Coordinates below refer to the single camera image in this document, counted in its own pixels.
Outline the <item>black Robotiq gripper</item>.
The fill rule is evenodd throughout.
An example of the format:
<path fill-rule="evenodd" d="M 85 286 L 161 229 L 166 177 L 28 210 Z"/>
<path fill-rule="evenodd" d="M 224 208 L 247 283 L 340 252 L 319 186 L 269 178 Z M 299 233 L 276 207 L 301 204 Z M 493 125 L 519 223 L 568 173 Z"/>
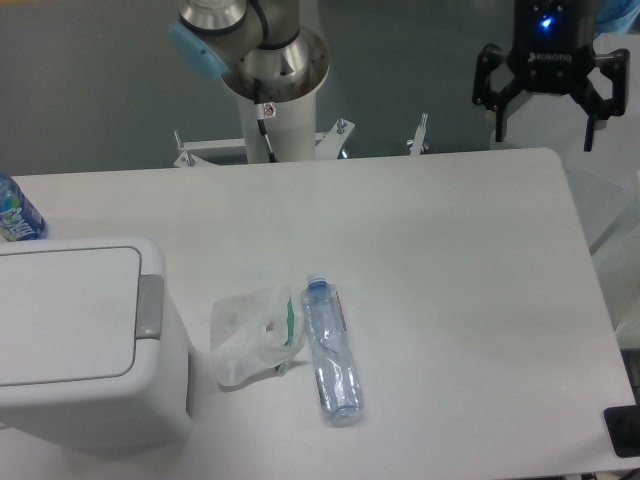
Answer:
<path fill-rule="evenodd" d="M 593 147 L 596 124 L 622 116 L 629 99 L 630 51 L 595 54 L 596 1 L 526 1 L 513 3 L 513 44 L 506 51 L 487 44 L 477 55 L 472 102 L 495 114 L 495 141 L 507 133 L 507 107 L 522 92 L 566 95 L 587 114 L 583 150 Z M 512 80 L 501 90 L 492 73 L 506 64 Z M 598 69 L 611 82 L 603 99 L 588 79 Z"/>

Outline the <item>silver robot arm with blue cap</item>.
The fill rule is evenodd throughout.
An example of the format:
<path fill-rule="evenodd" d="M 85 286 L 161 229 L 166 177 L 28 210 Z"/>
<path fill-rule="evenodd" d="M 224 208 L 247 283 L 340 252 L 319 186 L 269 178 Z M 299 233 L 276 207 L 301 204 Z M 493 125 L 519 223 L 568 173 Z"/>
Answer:
<path fill-rule="evenodd" d="M 512 45 L 478 53 L 472 101 L 495 117 L 496 141 L 507 108 L 521 93 L 569 96 L 587 116 L 584 149 L 595 130 L 622 116 L 629 99 L 630 53 L 598 54 L 599 34 L 639 15 L 636 1 L 514 1 Z M 191 68 L 211 78 L 239 75 L 257 102 L 284 101 L 310 78 L 314 62 L 302 37 L 296 1 L 182 1 L 169 28 Z"/>

